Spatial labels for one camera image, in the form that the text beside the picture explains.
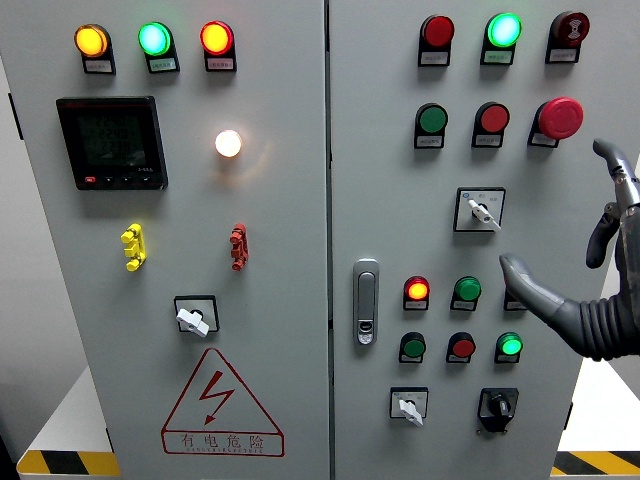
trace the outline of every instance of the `triangle warning symbol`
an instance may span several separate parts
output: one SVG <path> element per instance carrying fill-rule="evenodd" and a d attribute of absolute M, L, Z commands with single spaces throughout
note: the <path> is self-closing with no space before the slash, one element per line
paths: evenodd
<path fill-rule="evenodd" d="M 191 374 L 162 444 L 168 454 L 284 456 L 284 434 L 217 348 Z"/>

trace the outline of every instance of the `gray metal panel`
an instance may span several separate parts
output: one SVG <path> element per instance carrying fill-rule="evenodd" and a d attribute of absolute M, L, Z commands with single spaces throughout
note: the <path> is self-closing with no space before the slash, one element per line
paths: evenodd
<path fill-rule="evenodd" d="M 549 26 L 579 9 L 591 20 L 580 62 L 545 66 Z M 510 67 L 479 65 L 482 37 L 494 14 L 523 21 Z M 430 15 L 452 18 L 448 68 L 416 66 L 418 35 Z M 585 267 L 585 249 L 613 184 L 591 151 L 595 136 L 630 158 L 640 150 L 635 59 L 638 4 L 616 1 L 371 1 L 331 3 L 332 191 L 336 478 L 543 479 L 549 476 L 569 409 L 580 358 L 529 313 L 502 310 L 498 255 L 513 251 L 533 273 L 569 296 L 599 295 L 605 269 Z M 527 147 L 537 108 L 568 95 L 585 121 L 556 150 Z M 511 113 L 504 146 L 471 149 L 476 110 L 485 102 Z M 418 108 L 449 114 L 445 148 L 414 150 Z M 452 231 L 458 187 L 505 187 L 502 231 Z M 359 258 L 380 264 L 378 340 L 352 340 L 351 270 Z M 427 312 L 402 311 L 406 279 L 432 287 Z M 474 275 L 483 292 L 475 312 L 451 312 L 456 280 Z M 424 363 L 401 365 L 403 334 L 422 333 Z M 471 333 L 469 365 L 445 363 L 447 342 Z M 524 341 L 519 364 L 495 365 L 498 336 Z M 389 419 L 389 387 L 425 386 L 424 428 Z M 483 387 L 520 392 L 508 433 L 477 434 Z"/>
<path fill-rule="evenodd" d="M 198 35 L 215 19 L 234 30 L 236 74 L 204 71 Z M 148 21 L 172 30 L 180 73 L 147 72 L 137 32 Z M 85 23 L 109 31 L 115 77 L 82 72 L 73 34 Z M 326 478 L 323 2 L 3 0 L 0 48 L 124 478 Z M 164 192 L 74 186 L 55 100 L 117 95 L 156 98 Z M 228 128 L 244 145 L 222 161 L 213 142 Z M 134 221 L 148 260 L 129 273 L 119 237 Z M 236 222 L 251 254 L 241 272 L 231 269 Z M 173 298 L 190 294 L 216 295 L 219 333 L 178 333 Z M 208 347 L 280 427 L 284 457 L 163 452 L 160 431 Z M 233 402 L 226 421 L 263 423 Z"/>

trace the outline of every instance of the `yellow indicator light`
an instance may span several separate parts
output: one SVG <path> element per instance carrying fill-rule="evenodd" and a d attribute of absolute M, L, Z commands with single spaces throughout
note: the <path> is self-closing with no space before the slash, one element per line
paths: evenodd
<path fill-rule="evenodd" d="M 414 300 L 422 300 L 429 293 L 429 289 L 424 283 L 414 283 L 409 287 L 409 297 Z"/>
<path fill-rule="evenodd" d="M 86 57 L 99 57 L 109 48 L 107 35 L 97 25 L 83 25 L 73 38 L 76 47 Z"/>
<path fill-rule="evenodd" d="M 242 139 L 238 132 L 225 130 L 216 137 L 216 150 L 224 157 L 235 157 L 242 148 Z"/>
<path fill-rule="evenodd" d="M 211 55 L 222 55 L 231 49 L 233 33 L 226 23 L 209 22 L 200 31 L 200 41 Z"/>

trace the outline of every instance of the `robotic arm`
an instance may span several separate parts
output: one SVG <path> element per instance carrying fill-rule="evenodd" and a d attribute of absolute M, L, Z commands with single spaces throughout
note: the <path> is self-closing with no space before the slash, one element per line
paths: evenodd
<path fill-rule="evenodd" d="M 576 302 L 541 285 L 525 262 L 500 255 L 507 290 L 577 353 L 594 360 L 640 355 L 640 183 L 615 145 L 596 139 L 593 151 L 607 162 L 616 202 L 605 207 L 589 240 L 587 266 L 597 268 L 619 230 L 615 247 L 620 293 L 609 299 Z"/>

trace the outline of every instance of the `yellow black striped tape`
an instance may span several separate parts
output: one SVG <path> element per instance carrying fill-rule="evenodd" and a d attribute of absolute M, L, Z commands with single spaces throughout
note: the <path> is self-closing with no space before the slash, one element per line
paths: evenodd
<path fill-rule="evenodd" d="M 120 476 L 112 452 L 57 452 L 28 450 L 18 463 L 22 474 Z"/>
<path fill-rule="evenodd" d="M 18 472 L 120 476 L 120 468 L 112 452 L 29 450 L 18 463 Z M 640 476 L 640 452 L 558 452 L 551 475 Z"/>
<path fill-rule="evenodd" d="M 558 452 L 551 475 L 640 475 L 640 452 Z"/>

